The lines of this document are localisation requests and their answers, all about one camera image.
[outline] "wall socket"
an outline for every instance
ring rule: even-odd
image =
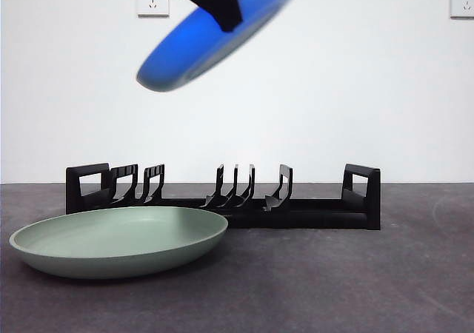
[[[451,0],[451,17],[474,19],[474,0]]]
[[[169,16],[170,0],[136,0],[138,16]]]

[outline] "dark gray surface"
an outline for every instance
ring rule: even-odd
[[[4,185],[1,331],[474,332],[474,184],[382,190],[380,232],[231,229],[182,268],[91,282],[30,269],[7,245],[14,230],[64,213],[64,185]],[[339,191],[298,184],[294,193]]]

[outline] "blue plate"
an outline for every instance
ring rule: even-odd
[[[231,33],[198,7],[141,66],[137,81],[154,91],[185,85],[231,54],[264,26],[287,0],[238,0],[244,21]]]

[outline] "sage green plate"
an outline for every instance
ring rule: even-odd
[[[129,278],[189,263],[227,229],[213,212],[180,207],[127,207],[64,215],[13,233],[21,259],[66,278]]]

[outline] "dish rack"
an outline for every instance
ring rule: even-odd
[[[255,167],[250,165],[248,185],[238,193],[236,165],[232,188],[227,194],[222,194],[224,165],[221,165],[216,171],[212,195],[206,198],[164,198],[164,164],[144,170],[141,194],[136,193],[138,164],[112,169],[108,163],[69,167],[66,169],[66,213],[125,206],[177,206],[216,212],[234,228],[380,229],[380,169],[347,164],[341,197],[337,199],[292,198],[293,168],[284,164],[280,166],[275,191],[264,198],[254,198],[255,173]],[[83,195],[80,177],[95,174],[101,175],[100,190]],[[367,179],[365,195],[353,190],[354,175]],[[132,176],[132,183],[121,197],[117,197],[117,180],[126,176]],[[158,187],[150,194],[150,179],[155,177],[158,177]]]

